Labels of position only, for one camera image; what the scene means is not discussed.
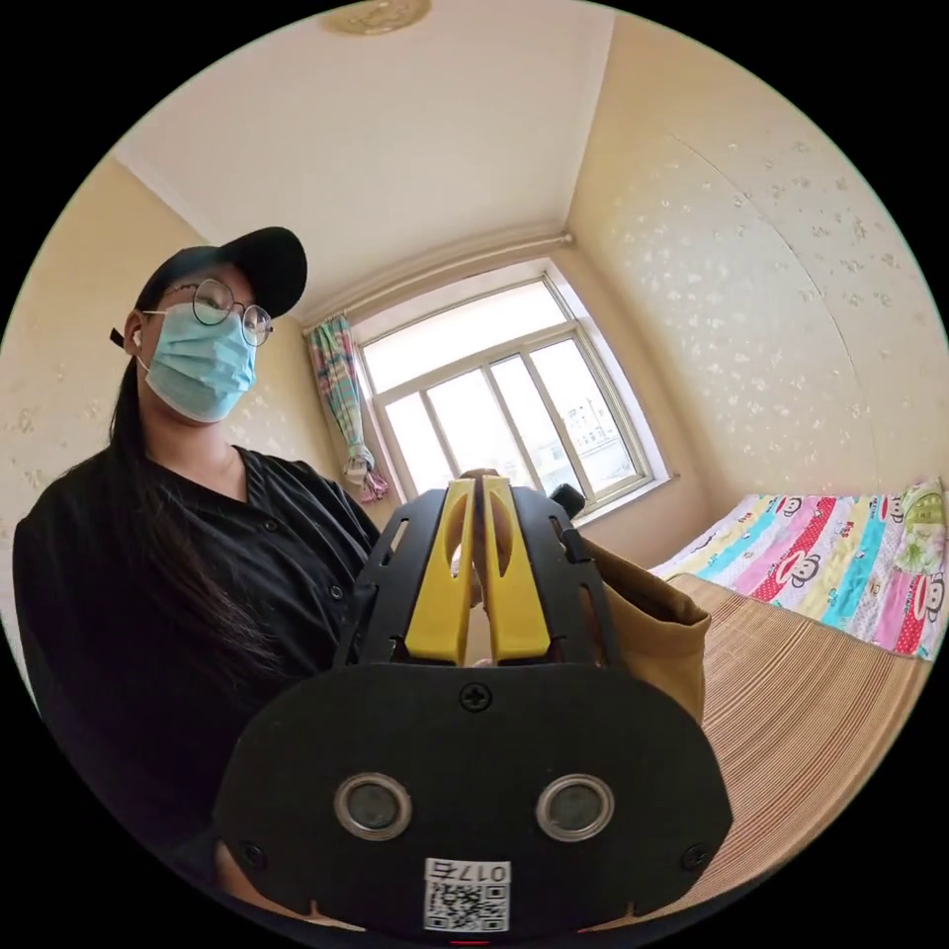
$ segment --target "ceiling light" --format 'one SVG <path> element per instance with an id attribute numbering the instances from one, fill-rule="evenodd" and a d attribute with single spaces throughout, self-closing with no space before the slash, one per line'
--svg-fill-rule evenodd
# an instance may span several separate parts
<path id="1" fill-rule="evenodd" d="M 320 16 L 330 33 L 377 37 L 418 23 L 432 9 L 432 0 L 365 0 Z"/>

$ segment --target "round glasses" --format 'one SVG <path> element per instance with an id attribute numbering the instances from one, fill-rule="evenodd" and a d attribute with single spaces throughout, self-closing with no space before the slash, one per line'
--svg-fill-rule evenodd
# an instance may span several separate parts
<path id="1" fill-rule="evenodd" d="M 266 309 L 252 303 L 245 306 L 234 302 L 234 294 L 220 280 L 202 280 L 195 286 L 192 311 L 204 326 L 218 326 L 232 313 L 240 311 L 240 328 L 249 346 L 263 346 L 274 331 L 274 324 Z"/>

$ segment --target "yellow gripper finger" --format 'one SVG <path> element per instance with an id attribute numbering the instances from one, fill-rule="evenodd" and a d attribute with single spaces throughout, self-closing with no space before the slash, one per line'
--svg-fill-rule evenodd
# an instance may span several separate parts
<path id="1" fill-rule="evenodd" d="M 497 664 L 547 655 L 551 637 L 537 592 L 534 571 L 506 477 L 486 477 L 484 536 L 487 587 L 484 598 Z M 510 539 L 510 560 L 501 573 L 497 539 Z"/>
<path id="2" fill-rule="evenodd" d="M 474 517 L 475 481 L 452 481 L 405 634 L 405 648 L 412 658 L 455 665 L 465 661 L 472 611 Z M 459 544 L 461 560 L 458 576 L 453 576 L 452 556 Z"/>

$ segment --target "wallpaper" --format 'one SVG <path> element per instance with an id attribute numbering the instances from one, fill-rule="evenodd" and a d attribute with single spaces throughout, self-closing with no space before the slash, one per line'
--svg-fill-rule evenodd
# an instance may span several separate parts
<path id="1" fill-rule="evenodd" d="M 734 63 L 618 15 L 569 229 L 720 513 L 949 480 L 949 352 L 912 254 L 833 143 Z"/>
<path id="2" fill-rule="evenodd" d="M 109 341 L 155 267 L 204 240 L 118 162 L 106 159 L 56 223 L 0 349 L 0 612 L 21 661 L 11 577 L 17 522 L 66 469 L 105 446 L 127 357 Z M 237 444 L 335 476 L 297 326 L 278 320 L 258 383 L 231 416 Z"/>

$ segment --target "curtain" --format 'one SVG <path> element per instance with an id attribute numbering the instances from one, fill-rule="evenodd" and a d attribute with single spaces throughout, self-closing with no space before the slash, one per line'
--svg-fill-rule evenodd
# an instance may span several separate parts
<path id="1" fill-rule="evenodd" d="M 316 383 L 339 426 L 349 456 L 343 476 L 355 484 L 364 503 L 388 494 L 386 480 L 375 471 L 376 459 L 363 440 L 363 415 L 353 357 L 353 335 L 345 313 L 324 320 L 308 337 Z"/>

